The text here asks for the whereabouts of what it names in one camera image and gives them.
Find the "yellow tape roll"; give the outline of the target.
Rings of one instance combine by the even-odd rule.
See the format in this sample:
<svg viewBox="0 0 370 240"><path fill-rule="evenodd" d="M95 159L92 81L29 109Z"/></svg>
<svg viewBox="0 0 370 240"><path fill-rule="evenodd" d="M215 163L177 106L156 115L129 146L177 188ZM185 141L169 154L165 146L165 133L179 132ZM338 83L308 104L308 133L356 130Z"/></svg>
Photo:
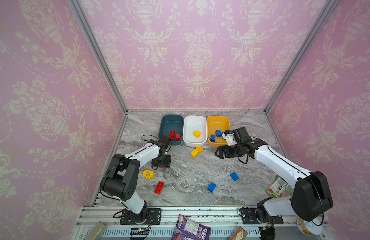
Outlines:
<svg viewBox="0 0 370 240"><path fill-rule="evenodd" d="M155 178L155 173L153 171L145 170L143 172L143 177L147 180L152 180Z"/></svg>

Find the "yellow lego brick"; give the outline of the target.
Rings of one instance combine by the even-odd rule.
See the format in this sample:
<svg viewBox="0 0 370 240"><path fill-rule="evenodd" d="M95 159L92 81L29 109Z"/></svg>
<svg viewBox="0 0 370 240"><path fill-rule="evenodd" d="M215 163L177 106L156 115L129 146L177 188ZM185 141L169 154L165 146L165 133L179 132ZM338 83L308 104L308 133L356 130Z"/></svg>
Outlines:
<svg viewBox="0 0 370 240"><path fill-rule="evenodd" d="M196 147L195 151L197 152L197 154L202 154L203 153L203 148Z"/></svg>
<svg viewBox="0 0 370 240"><path fill-rule="evenodd" d="M191 152L190 156L195 159L198 156L198 154L199 152L197 150L194 150Z"/></svg>
<svg viewBox="0 0 370 240"><path fill-rule="evenodd" d="M196 138L199 138L199 137L200 137L200 135L201 135L201 133L200 133L199 131L195 131L195 132L193 133L193 135L194 135Z"/></svg>

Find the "yellow container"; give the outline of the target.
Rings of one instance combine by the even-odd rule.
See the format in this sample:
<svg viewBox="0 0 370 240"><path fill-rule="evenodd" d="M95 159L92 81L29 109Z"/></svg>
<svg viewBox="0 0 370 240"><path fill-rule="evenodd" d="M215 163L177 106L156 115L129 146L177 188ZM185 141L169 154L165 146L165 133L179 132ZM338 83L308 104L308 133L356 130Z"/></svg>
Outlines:
<svg viewBox="0 0 370 240"><path fill-rule="evenodd" d="M230 130L230 121L224 116L210 116L207 118L207 140L211 147L219 147L227 145L226 140L223 137L216 137L215 142L211 141L211 135L216 136L216 131L220 130L222 133L226 130Z"/></svg>

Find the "long red lego brick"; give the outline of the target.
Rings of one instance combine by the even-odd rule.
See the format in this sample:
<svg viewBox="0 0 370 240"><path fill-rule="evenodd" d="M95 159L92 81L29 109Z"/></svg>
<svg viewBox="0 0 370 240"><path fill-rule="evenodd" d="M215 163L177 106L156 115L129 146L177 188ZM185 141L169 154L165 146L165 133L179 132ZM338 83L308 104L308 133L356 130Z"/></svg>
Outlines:
<svg viewBox="0 0 370 240"><path fill-rule="evenodd" d="M161 195L164 187L165 187L165 183L159 181L157 186L156 186L156 189L155 189L154 193L157 194L157 195Z"/></svg>

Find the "dark teal container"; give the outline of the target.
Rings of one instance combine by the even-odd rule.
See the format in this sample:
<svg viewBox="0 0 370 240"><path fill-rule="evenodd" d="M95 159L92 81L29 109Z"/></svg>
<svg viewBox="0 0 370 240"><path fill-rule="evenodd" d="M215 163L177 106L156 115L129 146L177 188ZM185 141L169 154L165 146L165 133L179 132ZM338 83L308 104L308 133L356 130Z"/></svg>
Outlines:
<svg viewBox="0 0 370 240"><path fill-rule="evenodd" d="M159 129L159 138L164 136L170 136L171 132L175 132L175 136L179 135L180 139L173 141L173 146L178 146L182 143L183 140L183 127L184 127L184 117L181 115L165 115L162 117L160 129Z"/></svg>

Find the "white container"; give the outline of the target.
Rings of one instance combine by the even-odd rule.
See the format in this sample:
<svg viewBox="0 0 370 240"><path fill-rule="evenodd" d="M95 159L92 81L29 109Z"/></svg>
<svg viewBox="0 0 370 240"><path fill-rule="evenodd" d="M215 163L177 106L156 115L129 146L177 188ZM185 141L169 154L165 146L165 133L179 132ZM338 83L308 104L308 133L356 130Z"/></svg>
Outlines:
<svg viewBox="0 0 370 240"><path fill-rule="evenodd" d="M199 131L199 138L193 133ZM183 141L188 147L203 147L207 141L206 118L203 116L187 116L184 119Z"/></svg>

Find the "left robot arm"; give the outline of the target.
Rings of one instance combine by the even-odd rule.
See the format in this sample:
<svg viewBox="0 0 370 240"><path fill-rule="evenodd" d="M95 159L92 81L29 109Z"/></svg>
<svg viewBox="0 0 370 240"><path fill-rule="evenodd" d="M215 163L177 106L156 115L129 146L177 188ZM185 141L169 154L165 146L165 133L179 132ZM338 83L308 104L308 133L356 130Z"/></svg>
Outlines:
<svg viewBox="0 0 370 240"><path fill-rule="evenodd" d="M116 154L100 183L100 194L118 200L124 205L114 214L121 225L158 225L161 222L161 209L149 209L148 203L137 193L140 168L151 163L154 168L168 168L172 156L168 154L172 140L162 135L157 140L148 140L140 149L126 154Z"/></svg>

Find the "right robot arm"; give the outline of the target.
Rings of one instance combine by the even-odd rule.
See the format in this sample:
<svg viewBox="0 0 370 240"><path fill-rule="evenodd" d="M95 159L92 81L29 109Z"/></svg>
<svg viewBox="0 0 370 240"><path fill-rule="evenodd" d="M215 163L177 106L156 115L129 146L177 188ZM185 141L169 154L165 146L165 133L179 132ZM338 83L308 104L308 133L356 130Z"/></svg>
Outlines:
<svg viewBox="0 0 370 240"><path fill-rule="evenodd" d="M249 135L246 128L224 132L216 131L214 138L223 138L227 144L219 146L215 155L220 159L242 157L256 160L274 171L291 187L289 197L267 198L256 207L256 217L261 223L270 223L276 216L298 216L300 219L321 226L326 211L333 207L333 200L326 176L298 166L275 151L267 142Z"/></svg>

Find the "green snack bag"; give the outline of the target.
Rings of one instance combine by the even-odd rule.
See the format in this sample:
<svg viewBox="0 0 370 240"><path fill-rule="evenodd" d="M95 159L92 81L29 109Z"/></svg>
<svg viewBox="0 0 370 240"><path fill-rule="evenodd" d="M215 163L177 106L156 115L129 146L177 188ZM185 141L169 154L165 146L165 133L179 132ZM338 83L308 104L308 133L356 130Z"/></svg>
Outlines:
<svg viewBox="0 0 370 240"><path fill-rule="evenodd" d="M282 177L277 176L265 192L272 198L283 198L292 196L293 189Z"/></svg>

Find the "purple snack bag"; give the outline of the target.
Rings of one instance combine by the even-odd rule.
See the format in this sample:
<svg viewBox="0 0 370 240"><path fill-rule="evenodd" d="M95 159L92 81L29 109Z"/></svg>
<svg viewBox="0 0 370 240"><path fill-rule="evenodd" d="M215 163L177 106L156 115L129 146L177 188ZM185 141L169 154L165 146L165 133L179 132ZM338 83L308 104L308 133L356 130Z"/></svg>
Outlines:
<svg viewBox="0 0 370 240"><path fill-rule="evenodd" d="M179 215L171 240L209 240L211 228Z"/></svg>

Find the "brown snack packet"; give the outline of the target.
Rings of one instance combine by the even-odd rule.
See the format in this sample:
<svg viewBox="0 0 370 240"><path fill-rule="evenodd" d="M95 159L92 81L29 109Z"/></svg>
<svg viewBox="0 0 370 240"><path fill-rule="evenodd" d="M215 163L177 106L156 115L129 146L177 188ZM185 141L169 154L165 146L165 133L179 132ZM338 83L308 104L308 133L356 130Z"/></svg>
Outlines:
<svg viewBox="0 0 370 240"><path fill-rule="evenodd" d="M242 227L238 227L229 240L245 240L247 235L248 233Z"/></svg>

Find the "tan box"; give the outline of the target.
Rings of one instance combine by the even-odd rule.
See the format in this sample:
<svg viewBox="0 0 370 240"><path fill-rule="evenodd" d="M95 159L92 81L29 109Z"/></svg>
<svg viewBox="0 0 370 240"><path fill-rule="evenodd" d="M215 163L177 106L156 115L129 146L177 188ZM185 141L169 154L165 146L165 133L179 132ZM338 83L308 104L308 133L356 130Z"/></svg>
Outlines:
<svg viewBox="0 0 370 240"><path fill-rule="evenodd" d="M107 228L108 226L105 223L98 221L87 234L85 240L99 240Z"/></svg>

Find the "white round can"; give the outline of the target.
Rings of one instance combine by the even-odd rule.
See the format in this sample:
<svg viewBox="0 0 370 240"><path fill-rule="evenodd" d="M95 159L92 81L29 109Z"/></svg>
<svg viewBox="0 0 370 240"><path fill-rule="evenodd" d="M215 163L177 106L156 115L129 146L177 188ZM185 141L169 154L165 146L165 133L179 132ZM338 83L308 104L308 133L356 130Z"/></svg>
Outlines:
<svg viewBox="0 0 370 240"><path fill-rule="evenodd" d="M301 218L298 218L296 223L299 231L306 236L318 236L321 235L323 232L323 227L318 226L320 222L317 219L308 222Z"/></svg>

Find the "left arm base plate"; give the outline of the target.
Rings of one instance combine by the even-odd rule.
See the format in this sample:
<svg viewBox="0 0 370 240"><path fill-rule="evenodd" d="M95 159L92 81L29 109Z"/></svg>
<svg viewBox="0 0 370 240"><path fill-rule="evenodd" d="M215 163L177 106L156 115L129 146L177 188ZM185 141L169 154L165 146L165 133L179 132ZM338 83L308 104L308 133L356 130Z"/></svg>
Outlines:
<svg viewBox="0 0 370 240"><path fill-rule="evenodd" d="M126 209L121 211L120 225L159 225L161 223L162 209L148 208L140 214L132 213Z"/></svg>

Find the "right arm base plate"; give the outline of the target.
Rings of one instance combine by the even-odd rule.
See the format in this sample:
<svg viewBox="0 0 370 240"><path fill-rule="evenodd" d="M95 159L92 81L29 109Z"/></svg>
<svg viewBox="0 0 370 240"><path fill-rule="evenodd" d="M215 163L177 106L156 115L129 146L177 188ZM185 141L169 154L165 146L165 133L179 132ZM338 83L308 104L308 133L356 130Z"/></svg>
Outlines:
<svg viewBox="0 0 370 240"><path fill-rule="evenodd" d="M280 216L271 217L264 214L262 210L256 208L241 207L238 210L239 216L241 217L244 225L281 225L284 224L283 218Z"/></svg>

